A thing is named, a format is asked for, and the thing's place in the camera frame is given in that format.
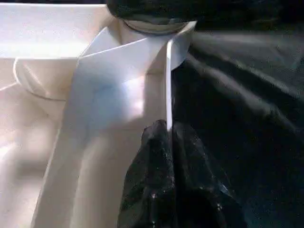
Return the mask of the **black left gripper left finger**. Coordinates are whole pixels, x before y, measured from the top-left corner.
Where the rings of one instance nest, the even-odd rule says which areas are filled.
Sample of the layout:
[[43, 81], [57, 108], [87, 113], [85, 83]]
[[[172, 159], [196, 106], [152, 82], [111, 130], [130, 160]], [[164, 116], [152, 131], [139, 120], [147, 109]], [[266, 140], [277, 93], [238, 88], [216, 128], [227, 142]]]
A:
[[171, 139], [165, 120], [144, 129], [141, 146], [126, 172], [119, 228], [173, 228], [176, 186]]

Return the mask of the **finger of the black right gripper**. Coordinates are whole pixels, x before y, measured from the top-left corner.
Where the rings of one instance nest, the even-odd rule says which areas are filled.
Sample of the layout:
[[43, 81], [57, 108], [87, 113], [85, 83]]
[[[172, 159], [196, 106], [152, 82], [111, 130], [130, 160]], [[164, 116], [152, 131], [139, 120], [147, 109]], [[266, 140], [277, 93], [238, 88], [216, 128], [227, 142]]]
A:
[[229, 10], [236, 0], [108, 0], [110, 13], [120, 19], [148, 23], [198, 20]]

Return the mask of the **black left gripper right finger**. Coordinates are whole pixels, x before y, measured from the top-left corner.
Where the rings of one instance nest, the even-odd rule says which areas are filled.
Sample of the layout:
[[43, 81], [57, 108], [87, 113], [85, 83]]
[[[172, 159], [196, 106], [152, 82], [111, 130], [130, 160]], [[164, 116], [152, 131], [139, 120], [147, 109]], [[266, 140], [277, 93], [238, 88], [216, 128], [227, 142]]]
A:
[[246, 228], [226, 174], [189, 125], [172, 129], [176, 207], [180, 228]]

